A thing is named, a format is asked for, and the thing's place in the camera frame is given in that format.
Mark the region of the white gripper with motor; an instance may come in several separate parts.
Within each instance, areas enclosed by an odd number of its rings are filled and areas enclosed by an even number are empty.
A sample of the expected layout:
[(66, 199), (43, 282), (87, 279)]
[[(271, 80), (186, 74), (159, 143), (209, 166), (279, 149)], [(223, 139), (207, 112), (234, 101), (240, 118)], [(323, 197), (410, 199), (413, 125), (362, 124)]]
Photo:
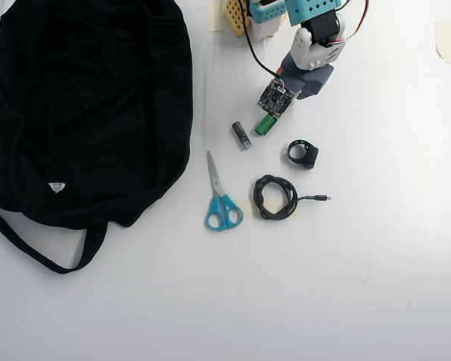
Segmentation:
[(297, 95), (297, 100), (317, 95), (327, 83), (334, 67), (329, 65), (341, 54), (346, 27), (336, 11), (326, 11), (305, 19), (309, 11), (296, 11), (301, 27), (296, 31), (291, 50), (277, 69), (285, 88)]

